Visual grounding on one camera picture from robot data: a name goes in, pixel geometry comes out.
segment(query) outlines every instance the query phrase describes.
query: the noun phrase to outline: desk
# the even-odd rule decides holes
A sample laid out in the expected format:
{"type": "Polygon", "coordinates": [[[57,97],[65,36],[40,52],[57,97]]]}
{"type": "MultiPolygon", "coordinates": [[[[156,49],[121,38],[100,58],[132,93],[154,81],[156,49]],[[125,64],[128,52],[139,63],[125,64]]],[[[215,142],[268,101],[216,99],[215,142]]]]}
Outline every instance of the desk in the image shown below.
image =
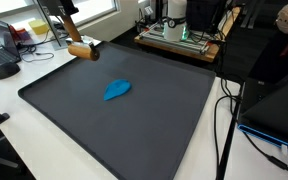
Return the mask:
{"type": "MultiPolygon", "coordinates": [[[[230,32],[239,13],[240,13],[240,8],[234,8],[232,11],[232,14],[227,17],[227,21],[225,22],[223,26],[223,33],[225,36],[227,36],[228,33],[230,32]]],[[[217,45],[210,46],[209,49],[205,52],[205,54],[201,54],[197,50],[195,52],[192,52],[192,51],[189,51],[188,49],[170,46],[168,44],[161,43],[159,41],[146,40],[145,38],[142,38],[141,36],[135,37],[134,41],[140,45],[162,49],[165,51],[173,52],[176,54],[188,56],[191,58],[195,58],[195,59],[199,59],[199,60],[207,61],[207,62],[213,62],[219,52],[219,47],[217,45]]]]}
{"type": "MultiPolygon", "coordinates": [[[[249,137],[265,153],[286,162],[282,159],[282,153],[279,148],[258,138],[249,137]]],[[[235,129],[227,162],[225,180],[239,179],[288,180],[288,172],[269,162],[251,145],[240,130],[235,129]]]]}
{"type": "MultiPolygon", "coordinates": [[[[50,52],[50,44],[38,47],[38,52],[50,52]]],[[[17,91],[70,61],[66,49],[53,52],[49,61],[20,62],[21,71],[0,81],[0,113],[11,117],[0,129],[36,179],[116,179],[91,155],[49,121],[39,111],[22,100],[17,91]]],[[[229,82],[237,94],[239,85],[229,82]]],[[[213,112],[217,99],[223,96],[220,79],[216,78],[175,179],[215,179],[216,156],[213,138],[213,112]]],[[[231,122],[229,100],[219,104],[217,122],[220,157],[231,122]]]]}

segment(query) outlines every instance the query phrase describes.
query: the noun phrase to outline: gray mat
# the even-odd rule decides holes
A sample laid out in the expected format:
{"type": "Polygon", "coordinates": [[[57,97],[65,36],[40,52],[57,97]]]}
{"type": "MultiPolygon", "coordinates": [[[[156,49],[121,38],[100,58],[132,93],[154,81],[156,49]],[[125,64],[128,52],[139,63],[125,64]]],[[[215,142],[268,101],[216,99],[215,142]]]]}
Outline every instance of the gray mat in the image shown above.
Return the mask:
{"type": "Polygon", "coordinates": [[[108,42],[19,90],[119,179],[173,179],[215,74],[108,42]],[[132,89],[104,101],[106,86],[132,89]]]}

